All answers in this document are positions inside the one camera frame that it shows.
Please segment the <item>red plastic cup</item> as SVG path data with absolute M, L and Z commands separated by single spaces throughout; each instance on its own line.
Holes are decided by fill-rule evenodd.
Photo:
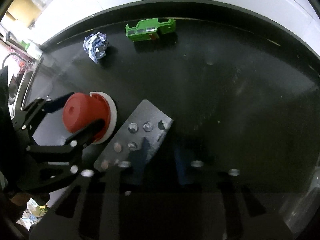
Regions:
M 105 124 L 94 136 L 94 144 L 105 142 L 117 123 L 116 104 L 106 93 L 74 93 L 63 107 L 62 122 L 70 133 L 74 134 L 99 119 L 104 120 Z

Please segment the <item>blue white paper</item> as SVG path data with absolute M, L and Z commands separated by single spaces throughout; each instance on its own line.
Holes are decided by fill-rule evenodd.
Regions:
M 83 42 L 83 49 L 88 54 L 89 58 L 98 64 L 99 60 L 106 55 L 106 49 L 108 48 L 107 35 L 97 32 L 85 37 Z

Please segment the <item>green carton box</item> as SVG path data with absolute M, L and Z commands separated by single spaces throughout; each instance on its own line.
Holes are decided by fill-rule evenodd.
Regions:
M 175 31 L 176 20 L 173 18 L 150 18 L 125 26 L 125 34 L 132 42 L 156 40 Z

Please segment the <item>steel sink basin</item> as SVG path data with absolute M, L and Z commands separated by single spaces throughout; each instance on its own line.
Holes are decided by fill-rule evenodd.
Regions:
M 29 87 L 43 59 L 36 61 L 23 73 L 20 82 L 12 76 L 9 83 L 8 107 L 11 119 L 25 107 Z

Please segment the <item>green cap soap bottle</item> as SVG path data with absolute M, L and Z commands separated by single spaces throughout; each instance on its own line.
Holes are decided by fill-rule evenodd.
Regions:
M 41 58 L 43 51 L 35 43 L 29 40 L 22 40 L 21 45 L 32 58 L 36 60 Z

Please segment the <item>tan thermos jug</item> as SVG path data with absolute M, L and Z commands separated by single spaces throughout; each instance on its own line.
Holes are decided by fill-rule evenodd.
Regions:
M 32 26 L 41 10 L 32 2 L 32 0 L 13 0 L 9 9 L 5 13 L 8 18 L 14 22 L 18 22 L 24 27 Z

